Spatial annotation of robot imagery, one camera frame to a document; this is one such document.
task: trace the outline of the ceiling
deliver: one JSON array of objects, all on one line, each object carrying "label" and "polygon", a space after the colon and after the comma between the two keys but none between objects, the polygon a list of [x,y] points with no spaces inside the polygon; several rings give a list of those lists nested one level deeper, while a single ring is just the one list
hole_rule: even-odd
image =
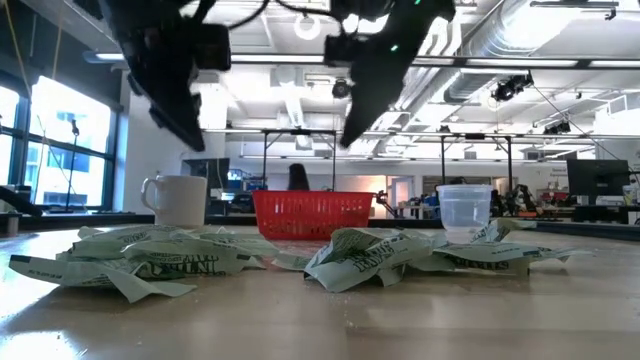
[{"label": "ceiling", "polygon": [[[60,1],[62,7],[64,30],[78,38],[89,47],[102,52],[118,51],[111,41],[109,31],[103,23],[92,19],[79,9],[72,0],[22,0],[54,23],[59,16]],[[327,9],[327,0],[289,0],[297,6],[307,6]],[[470,32],[496,6],[498,0],[460,0],[459,4],[474,3],[471,7],[458,7],[455,24],[459,24],[459,42],[472,39]],[[582,10],[575,18],[563,27],[561,31],[549,41],[539,47],[531,56],[546,57],[637,57],[640,54],[640,12],[637,2],[620,1],[627,6],[635,7],[618,9],[618,15],[611,21],[605,21],[608,10]],[[214,9],[208,14],[207,22],[233,23],[248,16],[260,4],[256,0],[219,0]],[[183,9],[185,13],[192,12],[197,2]],[[319,54],[323,50],[324,38],[328,34],[336,33],[338,26],[333,20],[319,19],[320,31],[311,40],[304,40],[296,35],[295,23],[298,15],[278,5],[270,5],[265,13],[248,25],[231,34],[232,51],[236,53],[304,53]],[[547,19],[540,16],[528,19],[538,26],[545,26]],[[458,49],[455,43],[455,29],[457,25],[449,24],[444,27],[444,33],[432,31],[428,51],[438,54],[451,55]],[[311,24],[301,27],[309,28]],[[343,117],[347,111],[348,100],[336,100],[331,96],[332,83],[336,77],[347,76],[346,69],[328,69],[325,67],[308,66],[297,69],[302,76],[302,83],[295,91],[287,90],[274,80],[273,69],[277,65],[266,66],[235,66],[228,73],[220,77],[220,87],[228,99],[228,119],[234,126],[259,126],[260,120],[265,124],[278,118],[278,114],[291,113],[291,103],[287,102],[293,96],[304,113],[328,114],[331,119]],[[405,78],[407,96],[416,97],[424,91],[424,86],[418,86],[415,79],[425,76],[436,76],[437,70],[425,75],[423,70],[412,69]],[[592,128],[594,110],[620,96],[625,89],[640,88],[640,72],[632,71],[550,71],[540,70],[532,72],[536,87],[553,106],[545,100],[540,92],[527,89],[510,102],[501,104],[496,109],[495,103],[488,100],[490,85],[485,90],[474,93],[473,98],[456,106],[454,112],[443,118],[431,118],[432,114],[419,115],[424,103],[415,103],[407,108],[410,112],[412,126],[425,131],[435,131],[440,124],[447,124],[452,131],[493,132],[498,129],[508,132],[541,132],[541,127],[534,128],[534,122],[553,116],[557,110],[568,110],[571,118],[582,127]],[[325,126],[333,127],[340,122],[325,121]]]}]

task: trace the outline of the white ceiling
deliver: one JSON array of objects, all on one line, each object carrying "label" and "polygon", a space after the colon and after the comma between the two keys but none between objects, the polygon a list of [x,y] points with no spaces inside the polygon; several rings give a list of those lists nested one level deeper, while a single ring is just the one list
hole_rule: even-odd
[{"label": "white ceiling", "polygon": [[[90,19],[72,4],[72,0],[22,1],[53,22],[57,22],[59,1],[65,1],[67,6],[64,8],[63,26],[66,31],[91,48],[101,51],[114,51],[117,48],[107,37],[108,31],[104,24]],[[327,3],[326,0],[289,2],[318,8],[326,8]],[[259,3],[257,0],[219,0],[209,13],[207,21],[235,22],[250,14]],[[459,19],[463,33],[480,21],[498,0],[477,0],[477,3],[475,10],[461,12]],[[535,56],[637,57],[640,54],[640,26],[637,26],[640,14],[619,11],[618,17],[612,21],[604,21],[605,14],[606,12],[584,11],[558,36],[540,48]],[[270,5],[263,16],[232,33],[232,51],[321,53],[324,37],[338,29],[332,20],[323,19],[320,34],[313,40],[303,40],[294,32],[295,20],[296,14],[277,5]],[[544,26],[544,19],[540,19],[540,26]],[[235,66],[230,72],[223,74],[221,85],[229,99],[229,119],[274,119],[278,113],[286,111],[285,97],[288,93],[282,91],[282,88],[271,86],[269,74],[272,68],[273,66]],[[346,75],[345,69],[308,67],[304,70],[331,76]],[[536,86],[543,89],[556,107],[573,107],[575,119],[583,124],[592,121],[591,111],[602,104],[588,100],[589,98],[617,89],[640,88],[639,72],[534,71],[533,76]],[[331,86],[316,86],[312,90],[301,90],[299,96],[303,111],[344,115],[347,101],[332,99],[330,89]],[[576,89],[583,91],[581,100],[576,99]],[[499,122],[501,128],[526,128],[533,121],[555,112],[535,90],[527,90],[498,111],[489,109],[482,99],[475,101],[474,106],[464,106],[456,113],[461,121],[451,124],[451,127],[464,129],[461,131],[490,131]]]}]

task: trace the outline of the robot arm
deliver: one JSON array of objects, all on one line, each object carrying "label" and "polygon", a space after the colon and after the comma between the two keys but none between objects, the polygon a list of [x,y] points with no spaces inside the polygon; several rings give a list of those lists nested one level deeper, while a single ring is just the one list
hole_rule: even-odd
[{"label": "robot arm", "polygon": [[[198,123],[201,99],[191,83],[201,69],[231,68],[229,30],[222,24],[203,24],[216,0],[200,0],[193,18],[180,15],[189,0],[74,0],[89,14],[104,19],[131,72],[132,91],[149,99],[149,113],[196,151],[204,150]],[[373,20],[388,14],[384,29],[374,35],[328,36],[324,62],[350,68],[352,108],[340,144],[348,147],[396,101],[403,78],[436,17],[451,21],[453,0],[331,0],[331,11],[283,7],[302,13],[331,16],[342,22],[350,14]],[[231,29],[255,19],[268,6]]]}]

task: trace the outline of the wooden table surface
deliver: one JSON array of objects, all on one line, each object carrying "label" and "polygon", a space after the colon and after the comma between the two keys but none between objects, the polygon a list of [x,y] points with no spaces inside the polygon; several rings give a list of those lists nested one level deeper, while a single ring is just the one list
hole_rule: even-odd
[{"label": "wooden table surface", "polygon": [[245,271],[135,304],[7,268],[10,254],[53,257],[75,239],[58,231],[0,240],[0,359],[640,358],[634,243],[517,232],[510,241],[597,256],[537,263],[524,279],[421,275],[342,294],[299,273]]}]

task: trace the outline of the window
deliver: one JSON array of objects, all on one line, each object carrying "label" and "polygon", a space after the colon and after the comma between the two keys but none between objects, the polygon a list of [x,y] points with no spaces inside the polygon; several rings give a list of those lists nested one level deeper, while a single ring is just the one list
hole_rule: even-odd
[{"label": "window", "polygon": [[12,146],[13,138],[11,136],[0,135],[0,185],[9,183]]},{"label": "window", "polygon": [[[73,120],[78,139],[72,133]],[[110,125],[108,106],[44,76],[33,86],[30,133],[104,153]]]},{"label": "window", "polygon": [[[75,206],[101,206],[104,188],[105,160],[87,154],[75,154],[71,172],[72,151],[42,146],[30,142],[27,158],[25,185],[31,186],[32,200],[38,205],[66,204],[69,179],[71,179],[71,201]],[[60,200],[55,194],[64,194]]]},{"label": "window", "polygon": [[2,126],[15,126],[16,108],[19,101],[18,93],[0,86],[0,124]]}]

